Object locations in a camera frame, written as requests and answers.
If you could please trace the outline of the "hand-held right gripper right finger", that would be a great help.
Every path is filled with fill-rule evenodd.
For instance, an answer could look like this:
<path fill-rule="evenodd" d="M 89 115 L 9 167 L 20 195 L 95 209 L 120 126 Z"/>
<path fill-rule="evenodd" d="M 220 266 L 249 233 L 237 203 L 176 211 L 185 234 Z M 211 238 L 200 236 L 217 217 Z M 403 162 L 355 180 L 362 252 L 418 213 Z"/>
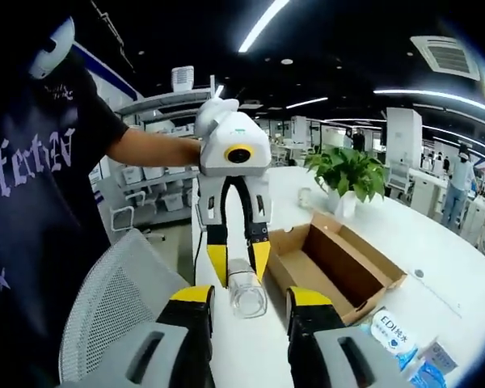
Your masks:
<path fill-rule="evenodd" d="M 311 289 L 286 290 L 288 362 L 296 387 L 408 387 L 393 356 L 359 327 L 346 326 L 332 301 Z"/>

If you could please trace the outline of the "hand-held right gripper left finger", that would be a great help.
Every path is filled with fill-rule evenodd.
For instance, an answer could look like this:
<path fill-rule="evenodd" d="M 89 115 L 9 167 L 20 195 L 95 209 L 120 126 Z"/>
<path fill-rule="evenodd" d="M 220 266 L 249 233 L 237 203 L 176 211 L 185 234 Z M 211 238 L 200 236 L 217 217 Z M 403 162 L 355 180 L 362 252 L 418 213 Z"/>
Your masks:
<path fill-rule="evenodd" d="M 173 294 L 161 314 L 103 354 L 105 387 L 204 387 L 212 358 L 212 285 Z"/>

